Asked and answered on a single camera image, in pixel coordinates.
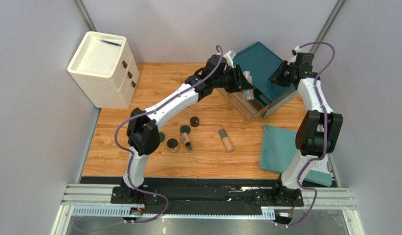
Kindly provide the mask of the brown foundation bottle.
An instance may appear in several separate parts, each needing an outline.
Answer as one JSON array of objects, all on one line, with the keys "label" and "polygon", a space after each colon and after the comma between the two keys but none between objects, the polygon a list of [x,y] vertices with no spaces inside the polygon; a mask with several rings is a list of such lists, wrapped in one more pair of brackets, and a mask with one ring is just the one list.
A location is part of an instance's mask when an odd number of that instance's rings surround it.
[{"label": "brown foundation bottle", "polygon": [[189,138],[189,134],[187,132],[182,132],[180,135],[180,138],[181,138],[183,144],[185,145],[186,149],[188,150],[188,152],[192,152],[193,147],[191,144],[191,140]]}]

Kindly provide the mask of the transparent smoky drawer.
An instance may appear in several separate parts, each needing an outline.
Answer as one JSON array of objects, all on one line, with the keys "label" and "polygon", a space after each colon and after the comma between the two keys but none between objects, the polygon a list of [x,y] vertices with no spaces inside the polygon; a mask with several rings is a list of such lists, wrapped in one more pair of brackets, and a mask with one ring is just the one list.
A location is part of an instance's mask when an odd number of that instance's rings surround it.
[{"label": "transparent smoky drawer", "polygon": [[217,88],[224,95],[228,102],[248,121],[252,122],[257,118],[265,119],[270,115],[270,105],[263,106],[258,100],[244,100],[243,93],[227,93],[224,88]]}]

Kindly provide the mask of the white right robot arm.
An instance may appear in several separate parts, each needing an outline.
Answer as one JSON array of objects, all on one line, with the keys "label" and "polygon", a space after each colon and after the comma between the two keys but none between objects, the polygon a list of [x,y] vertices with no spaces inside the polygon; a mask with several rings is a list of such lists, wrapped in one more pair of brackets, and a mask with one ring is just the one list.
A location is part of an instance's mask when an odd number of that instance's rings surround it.
[{"label": "white right robot arm", "polygon": [[292,205],[299,198],[305,176],[333,152],[343,124],[343,116],[334,113],[326,102],[319,74],[313,71],[313,58],[311,53],[296,52],[269,77],[281,87],[294,85],[307,111],[296,134],[297,152],[272,188],[272,200],[281,206]]}]

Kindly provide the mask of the clear plastic bottle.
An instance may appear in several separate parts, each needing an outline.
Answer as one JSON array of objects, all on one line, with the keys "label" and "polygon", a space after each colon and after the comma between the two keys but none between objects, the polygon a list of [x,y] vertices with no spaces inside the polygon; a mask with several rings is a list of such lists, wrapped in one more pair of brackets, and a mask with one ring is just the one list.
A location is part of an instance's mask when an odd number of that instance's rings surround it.
[{"label": "clear plastic bottle", "polygon": [[250,74],[250,71],[244,71],[243,76],[246,79],[246,82],[248,85],[245,85],[245,88],[243,88],[243,98],[244,100],[253,100],[254,99],[254,86],[253,86],[253,78]]}]

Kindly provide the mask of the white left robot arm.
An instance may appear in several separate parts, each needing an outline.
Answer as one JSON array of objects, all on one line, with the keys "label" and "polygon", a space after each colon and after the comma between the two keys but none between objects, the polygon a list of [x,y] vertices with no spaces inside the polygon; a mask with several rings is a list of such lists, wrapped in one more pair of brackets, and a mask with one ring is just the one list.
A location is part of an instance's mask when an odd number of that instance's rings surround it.
[{"label": "white left robot arm", "polygon": [[240,65],[233,65],[231,59],[223,56],[212,55],[203,68],[189,76],[167,98],[145,110],[132,110],[130,118],[120,124],[120,127],[128,126],[128,147],[116,143],[119,148],[128,151],[130,157],[120,186],[113,188],[113,204],[133,204],[142,198],[144,191],[140,186],[144,182],[148,157],[160,145],[160,129],[183,109],[212,94],[215,88],[223,88],[230,94],[252,90],[253,85]]}]

